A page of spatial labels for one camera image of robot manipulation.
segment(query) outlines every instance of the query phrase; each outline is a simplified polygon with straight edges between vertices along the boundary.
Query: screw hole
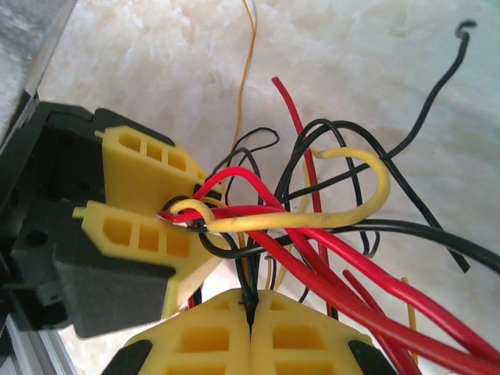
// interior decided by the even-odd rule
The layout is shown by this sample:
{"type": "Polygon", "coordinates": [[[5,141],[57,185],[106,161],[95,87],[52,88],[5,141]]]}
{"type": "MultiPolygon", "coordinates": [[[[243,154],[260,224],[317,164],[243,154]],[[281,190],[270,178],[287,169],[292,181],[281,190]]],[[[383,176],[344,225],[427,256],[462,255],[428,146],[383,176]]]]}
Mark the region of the screw hole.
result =
{"type": "Polygon", "coordinates": [[[19,205],[20,193],[19,188],[16,186],[10,193],[10,206],[15,209],[19,205]]]}
{"type": "Polygon", "coordinates": [[[91,185],[89,185],[87,181],[80,181],[77,182],[77,188],[81,191],[89,191],[91,189],[91,185]]]}
{"type": "Polygon", "coordinates": [[[48,235],[39,230],[33,230],[26,235],[24,243],[31,248],[38,248],[48,241],[48,235]]]}

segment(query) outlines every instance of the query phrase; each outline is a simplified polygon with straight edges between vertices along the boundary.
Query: bundle of wires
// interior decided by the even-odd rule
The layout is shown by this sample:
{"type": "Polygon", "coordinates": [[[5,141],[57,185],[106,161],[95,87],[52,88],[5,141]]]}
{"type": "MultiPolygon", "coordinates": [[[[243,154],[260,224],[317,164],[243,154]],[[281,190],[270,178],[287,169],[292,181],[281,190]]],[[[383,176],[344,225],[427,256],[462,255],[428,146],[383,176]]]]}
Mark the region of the bundle of wires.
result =
{"type": "Polygon", "coordinates": [[[464,238],[442,230],[430,210],[392,162],[392,158],[407,147],[418,134],[436,95],[459,68],[465,56],[470,37],[464,31],[464,27],[473,26],[475,26],[475,23],[472,21],[460,23],[455,32],[457,37],[461,39],[459,54],[450,69],[429,94],[409,135],[396,148],[386,152],[368,130],[348,121],[318,119],[302,129],[290,95],[286,92],[279,79],[274,78],[273,82],[284,96],[298,132],[298,138],[290,161],[284,169],[274,194],[260,180],[259,168],[250,150],[246,148],[235,149],[238,146],[235,145],[232,153],[214,169],[214,172],[192,199],[181,199],[174,202],[168,210],[159,213],[163,219],[171,223],[187,223],[189,230],[199,232],[203,245],[215,256],[235,259],[238,279],[241,282],[242,299],[247,309],[250,324],[253,322],[255,307],[259,303],[257,293],[259,254],[268,252],[273,259],[281,263],[282,267],[298,278],[306,286],[306,290],[314,291],[327,303],[327,313],[329,315],[333,316],[333,309],[336,309],[367,327],[379,341],[399,373],[420,373],[409,351],[458,373],[500,373],[500,352],[437,302],[407,283],[393,278],[393,276],[373,263],[370,257],[377,251],[380,235],[376,234],[375,242],[371,248],[366,237],[368,231],[390,231],[426,238],[444,245],[464,272],[469,268],[469,264],[464,259],[464,256],[467,256],[496,273],[500,273],[500,256],[464,238]],[[376,155],[362,149],[346,147],[339,129],[347,129],[361,135],[373,147],[376,155]],[[310,152],[309,146],[320,135],[328,131],[334,133],[340,148],[310,152]],[[222,166],[228,162],[230,163],[238,153],[245,154],[245,158],[252,164],[253,172],[241,166],[228,166],[218,171],[222,166]],[[303,156],[305,156],[310,186],[290,193],[291,175],[303,156]],[[346,158],[349,171],[318,183],[313,156],[321,159],[346,158]],[[352,158],[361,159],[365,164],[354,167],[352,158]],[[369,201],[363,202],[356,174],[368,168],[372,168],[377,175],[377,191],[369,201]],[[388,197],[390,174],[423,214],[430,224],[429,227],[401,220],[368,219],[384,204],[388,197]],[[254,187],[259,194],[257,205],[225,205],[222,202],[207,200],[205,195],[211,188],[225,179],[234,177],[244,178],[254,187]],[[320,197],[317,193],[322,188],[331,186],[346,178],[352,178],[358,207],[346,212],[321,213],[320,197]],[[290,200],[309,193],[316,195],[316,198],[313,196],[315,212],[290,212],[290,200]],[[267,231],[275,228],[284,229],[286,235],[278,238],[269,236],[267,231]],[[359,231],[362,234],[362,252],[356,251],[339,237],[335,237],[335,234],[349,231],[359,231]],[[228,242],[230,250],[217,248],[206,236],[206,232],[221,235],[228,242]],[[229,235],[231,232],[238,233],[239,247],[229,235]],[[243,238],[244,232],[248,235],[246,245],[243,238]],[[318,242],[319,253],[311,246],[309,240],[318,242]],[[290,244],[297,248],[302,259],[295,258],[284,248],[285,245],[290,244]],[[449,334],[465,351],[441,343],[387,318],[381,307],[352,273],[346,270],[343,272],[343,276],[354,290],[334,273],[328,265],[329,252],[343,258],[387,293],[394,295],[420,311],[449,334]]]}

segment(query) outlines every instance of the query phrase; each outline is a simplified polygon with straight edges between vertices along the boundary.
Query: wire end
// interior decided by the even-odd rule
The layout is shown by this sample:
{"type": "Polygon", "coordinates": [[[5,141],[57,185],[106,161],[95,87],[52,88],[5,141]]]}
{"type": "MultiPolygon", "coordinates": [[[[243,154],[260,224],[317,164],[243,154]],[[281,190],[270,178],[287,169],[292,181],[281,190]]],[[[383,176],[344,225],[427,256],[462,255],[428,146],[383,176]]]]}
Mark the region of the wire end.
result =
{"type": "Polygon", "coordinates": [[[463,39],[463,37],[468,34],[466,31],[464,31],[465,28],[475,28],[477,26],[477,22],[474,20],[464,20],[459,23],[459,25],[455,29],[455,36],[458,39],[463,39]]]}

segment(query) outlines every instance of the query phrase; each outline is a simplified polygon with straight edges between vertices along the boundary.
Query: yellow wire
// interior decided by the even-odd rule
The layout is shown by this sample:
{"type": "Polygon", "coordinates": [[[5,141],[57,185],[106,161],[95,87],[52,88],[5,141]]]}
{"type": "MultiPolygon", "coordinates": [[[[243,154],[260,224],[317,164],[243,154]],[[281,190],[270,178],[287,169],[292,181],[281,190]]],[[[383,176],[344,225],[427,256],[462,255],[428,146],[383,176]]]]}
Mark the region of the yellow wire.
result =
{"type": "Polygon", "coordinates": [[[269,285],[271,283],[271,273],[273,273],[272,260],[267,259],[267,276],[266,276],[266,284],[264,285],[264,289],[269,290],[269,285]]]}
{"type": "Polygon", "coordinates": [[[334,150],[317,152],[315,157],[320,159],[361,159],[363,162],[367,163],[377,175],[378,184],[375,194],[368,202],[344,212],[275,212],[216,220],[212,211],[210,211],[206,205],[193,199],[185,199],[175,203],[170,211],[172,213],[178,213],[183,209],[196,209],[203,216],[208,230],[212,232],[247,232],[250,230],[301,227],[335,228],[358,223],[375,213],[387,200],[391,186],[389,172],[380,159],[373,153],[360,148],[342,147],[334,150]]]}
{"type": "Polygon", "coordinates": [[[248,77],[248,71],[250,70],[250,62],[252,61],[253,46],[255,44],[255,36],[257,35],[257,28],[252,17],[252,12],[248,7],[246,0],[243,0],[243,5],[245,6],[245,11],[247,13],[248,19],[250,20],[250,25],[252,27],[252,39],[250,40],[250,45],[248,46],[247,59],[245,60],[245,68],[243,68],[243,74],[241,75],[240,87],[237,92],[237,119],[236,128],[234,129],[233,143],[231,145],[231,150],[238,141],[241,129],[241,118],[243,114],[243,89],[245,87],[245,82],[248,77]]]}
{"type": "MultiPolygon", "coordinates": [[[[405,284],[408,284],[408,277],[402,277],[401,281],[405,284]]],[[[415,316],[415,309],[411,305],[407,305],[408,307],[408,321],[409,321],[409,327],[412,330],[416,330],[416,316],[415,316]]],[[[415,352],[412,352],[412,357],[415,363],[418,365],[419,364],[419,355],[416,354],[415,352]]]]}
{"type": "MultiPolygon", "coordinates": [[[[305,163],[302,164],[302,172],[304,173],[304,180],[305,180],[305,188],[308,188],[311,186],[311,182],[309,181],[309,174],[307,173],[307,167],[305,166],[305,163]]],[[[305,207],[307,206],[307,195],[303,195],[302,199],[300,200],[300,206],[298,207],[298,211],[300,213],[303,213],[305,211],[305,207]]],[[[285,247],[288,252],[291,251],[291,245],[285,247]]],[[[271,260],[268,261],[268,273],[269,273],[269,268],[270,268],[271,260]]],[[[281,283],[283,283],[284,276],[287,274],[287,269],[284,268],[283,266],[280,268],[280,272],[278,273],[278,276],[276,278],[276,283],[274,283],[274,290],[277,291],[278,288],[280,287],[281,283]]]]}

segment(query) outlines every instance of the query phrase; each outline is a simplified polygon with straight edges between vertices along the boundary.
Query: yellow plastic part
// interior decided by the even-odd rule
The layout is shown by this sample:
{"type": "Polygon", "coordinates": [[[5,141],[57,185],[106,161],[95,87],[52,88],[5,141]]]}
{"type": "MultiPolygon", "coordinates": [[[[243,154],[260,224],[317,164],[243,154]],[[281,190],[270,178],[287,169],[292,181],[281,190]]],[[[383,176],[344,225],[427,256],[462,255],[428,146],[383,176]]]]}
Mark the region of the yellow plastic part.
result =
{"type": "Polygon", "coordinates": [[[154,216],[171,198],[193,195],[206,172],[181,146],[175,147],[131,127],[112,127],[102,138],[106,203],[154,216]]]}
{"type": "MultiPolygon", "coordinates": [[[[103,255],[176,270],[167,284],[165,318],[188,300],[221,261],[203,248],[196,233],[150,216],[89,201],[87,207],[76,208],[73,217],[83,218],[83,231],[103,255]]],[[[210,235],[210,241],[227,248],[220,237],[210,235]]]]}
{"type": "Polygon", "coordinates": [[[259,291],[252,336],[241,290],[226,291],[131,338],[152,343],[138,375],[363,375],[365,334],[275,291],[259,291]]]}
{"type": "Polygon", "coordinates": [[[138,375],[250,375],[241,290],[226,291],[131,338],[152,349],[138,375]]]}
{"type": "Polygon", "coordinates": [[[350,340],[372,344],[329,316],[275,291],[259,291],[250,344],[255,375],[363,375],[350,340]]]}

